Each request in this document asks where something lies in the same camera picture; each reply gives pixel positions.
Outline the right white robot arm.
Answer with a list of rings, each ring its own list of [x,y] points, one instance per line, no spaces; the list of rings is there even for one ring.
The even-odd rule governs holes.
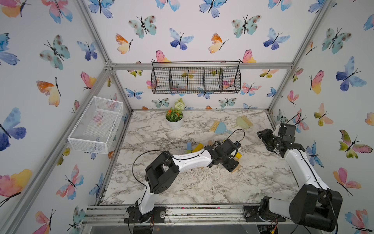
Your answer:
[[[277,134],[264,129],[257,135],[268,151],[278,153],[287,162],[299,191],[291,201],[264,197],[257,206],[245,206],[244,219],[246,222],[290,219],[296,225],[337,232],[343,198],[317,174],[307,160],[304,147],[295,142],[295,132],[294,125],[283,123],[278,126]]]

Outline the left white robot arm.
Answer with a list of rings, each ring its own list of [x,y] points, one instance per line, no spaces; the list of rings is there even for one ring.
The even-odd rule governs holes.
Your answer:
[[[169,151],[159,150],[160,155],[146,167],[145,191],[140,200],[127,208],[125,223],[143,223],[155,218],[155,202],[158,195],[166,191],[180,173],[201,167],[211,168],[222,165],[233,172],[239,165],[234,158],[241,148],[241,143],[227,139],[216,141],[212,146],[204,146],[197,152],[173,155]]]

